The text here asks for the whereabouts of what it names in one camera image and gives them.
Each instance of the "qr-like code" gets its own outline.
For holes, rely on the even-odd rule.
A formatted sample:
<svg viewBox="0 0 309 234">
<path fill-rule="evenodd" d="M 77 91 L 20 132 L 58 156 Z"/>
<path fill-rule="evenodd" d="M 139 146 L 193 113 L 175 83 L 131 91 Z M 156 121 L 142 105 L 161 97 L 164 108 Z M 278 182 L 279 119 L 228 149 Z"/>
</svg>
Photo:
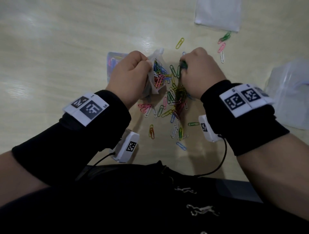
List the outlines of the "qr-like code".
<svg viewBox="0 0 309 234">
<path fill-rule="evenodd" d="M 262 89 L 260 89 L 259 87 L 255 87 L 255 89 L 256 89 L 257 91 L 259 91 L 260 94 L 261 94 L 262 96 L 264 96 L 264 97 L 269 97 L 268 94 L 265 93 L 265 92 L 264 92 Z"/>
<path fill-rule="evenodd" d="M 244 90 L 244 91 L 241 91 L 241 93 L 245 96 L 245 98 L 249 102 L 253 102 L 255 100 L 261 99 L 261 97 L 253 89 Z"/>
<path fill-rule="evenodd" d="M 82 96 L 81 98 L 73 102 L 71 105 L 74 106 L 75 108 L 79 108 L 81 105 L 83 105 L 88 100 L 89 98 Z"/>
<path fill-rule="evenodd" d="M 103 111 L 103 109 L 93 100 L 91 100 L 84 107 L 82 107 L 80 111 L 84 113 L 89 119 L 93 119 L 98 114 L 100 114 Z"/>
<path fill-rule="evenodd" d="M 136 142 L 130 141 L 126 151 L 133 152 L 135 146 L 136 146 Z"/>
<path fill-rule="evenodd" d="M 239 96 L 239 94 L 233 94 L 229 98 L 225 99 L 224 102 L 231 110 L 235 110 L 245 104 L 245 101 Z"/>
<path fill-rule="evenodd" d="M 201 123 L 201 126 L 202 126 L 202 130 L 203 130 L 203 132 L 207 132 L 206 125 L 205 125 L 204 123 Z"/>
</svg>

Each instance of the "black sleeve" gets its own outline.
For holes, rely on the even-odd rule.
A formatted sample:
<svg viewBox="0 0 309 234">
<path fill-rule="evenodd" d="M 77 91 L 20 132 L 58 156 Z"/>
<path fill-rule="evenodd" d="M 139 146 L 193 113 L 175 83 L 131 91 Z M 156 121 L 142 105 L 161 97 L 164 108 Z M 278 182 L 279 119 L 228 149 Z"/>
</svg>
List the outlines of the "black sleeve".
<svg viewBox="0 0 309 234">
<path fill-rule="evenodd" d="M 235 118 L 219 95 L 237 85 L 240 84 L 220 81 L 202 95 L 201 101 L 214 133 L 226 138 L 234 154 L 239 156 L 288 134 L 289 130 L 276 121 L 271 105 L 253 109 Z"/>
<path fill-rule="evenodd" d="M 98 151 L 117 145 L 131 121 L 128 109 L 115 94 L 107 90 L 96 94 L 109 107 L 87 127 L 65 113 L 59 123 L 15 146 L 14 158 L 48 185 L 74 182 Z"/>
</svg>

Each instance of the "black cable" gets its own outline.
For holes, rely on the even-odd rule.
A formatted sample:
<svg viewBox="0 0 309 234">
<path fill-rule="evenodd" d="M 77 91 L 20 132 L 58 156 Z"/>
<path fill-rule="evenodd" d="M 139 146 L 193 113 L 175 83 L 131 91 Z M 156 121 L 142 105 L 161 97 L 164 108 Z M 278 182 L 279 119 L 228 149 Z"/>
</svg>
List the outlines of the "black cable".
<svg viewBox="0 0 309 234">
<path fill-rule="evenodd" d="M 221 137 L 221 138 L 224 140 L 224 144 L 225 144 L 225 152 L 224 152 L 224 156 L 223 156 L 223 159 L 222 159 L 220 165 L 219 165 L 215 170 L 213 170 L 212 172 L 209 172 L 209 173 L 206 173 L 206 174 L 201 174 L 201 175 L 195 175 L 196 177 L 201 177 L 201 176 L 210 175 L 210 174 L 212 174 L 212 173 L 215 173 L 215 172 L 218 171 L 218 170 L 220 169 L 220 167 L 222 166 L 222 164 L 223 164 L 223 162 L 224 162 L 224 160 L 225 160 L 225 157 L 226 157 L 227 144 L 226 144 L 226 140 L 224 139 L 223 136 L 218 135 L 218 137 Z"/>
<path fill-rule="evenodd" d="M 85 174 L 83 174 L 82 177 L 81 177 L 79 180 L 81 180 L 83 177 L 87 176 L 88 173 L 89 173 L 94 167 L 96 167 L 97 164 L 98 164 L 99 162 L 101 162 L 102 160 L 104 160 L 104 159 L 107 158 L 108 156 L 115 155 L 115 154 L 116 154 L 116 152 L 113 152 L 113 153 L 110 153 L 110 154 L 106 155 L 105 157 L 101 158 L 101 159 L 100 159 L 99 161 L 97 161 L 88 171 L 86 171 Z"/>
</svg>

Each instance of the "clear plastic box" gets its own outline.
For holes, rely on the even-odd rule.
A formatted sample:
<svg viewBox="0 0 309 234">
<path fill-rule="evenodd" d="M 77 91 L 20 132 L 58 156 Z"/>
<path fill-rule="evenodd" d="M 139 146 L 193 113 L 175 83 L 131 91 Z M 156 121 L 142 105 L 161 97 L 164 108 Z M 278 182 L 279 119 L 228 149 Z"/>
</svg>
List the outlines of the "clear plastic box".
<svg viewBox="0 0 309 234">
<path fill-rule="evenodd" d="M 296 59 L 274 68 L 265 92 L 274 99 L 281 124 L 309 130 L 309 60 Z"/>
</svg>

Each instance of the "left hand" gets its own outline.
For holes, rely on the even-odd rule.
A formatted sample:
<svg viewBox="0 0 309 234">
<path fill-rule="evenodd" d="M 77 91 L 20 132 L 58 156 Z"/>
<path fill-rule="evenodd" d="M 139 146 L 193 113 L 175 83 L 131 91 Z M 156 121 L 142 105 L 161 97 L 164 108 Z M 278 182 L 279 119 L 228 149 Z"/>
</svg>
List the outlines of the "left hand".
<svg viewBox="0 0 309 234">
<path fill-rule="evenodd" d="M 129 53 L 114 68 L 106 87 L 129 110 L 141 97 L 152 63 L 139 51 Z"/>
</svg>

